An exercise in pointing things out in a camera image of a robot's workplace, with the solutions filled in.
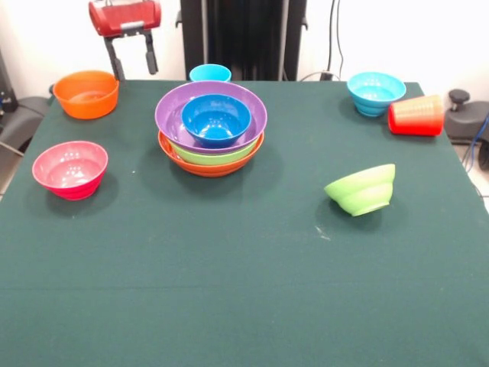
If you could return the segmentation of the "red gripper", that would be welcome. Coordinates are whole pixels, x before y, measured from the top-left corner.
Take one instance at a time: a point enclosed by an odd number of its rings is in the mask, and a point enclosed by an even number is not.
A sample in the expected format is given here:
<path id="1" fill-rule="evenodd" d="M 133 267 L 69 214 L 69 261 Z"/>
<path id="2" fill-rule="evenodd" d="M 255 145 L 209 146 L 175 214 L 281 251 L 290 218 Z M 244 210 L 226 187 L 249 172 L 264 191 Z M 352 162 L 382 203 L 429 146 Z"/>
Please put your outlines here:
<path id="1" fill-rule="evenodd" d="M 148 30 L 160 26 L 161 5 L 159 1 L 91 1 L 88 6 L 89 16 L 95 30 L 98 35 L 104 37 L 112 71 L 118 81 L 124 81 L 125 75 L 113 46 L 113 37 L 131 31 L 144 30 L 148 72 L 150 75 L 158 72 L 153 36 L 152 32 Z"/>

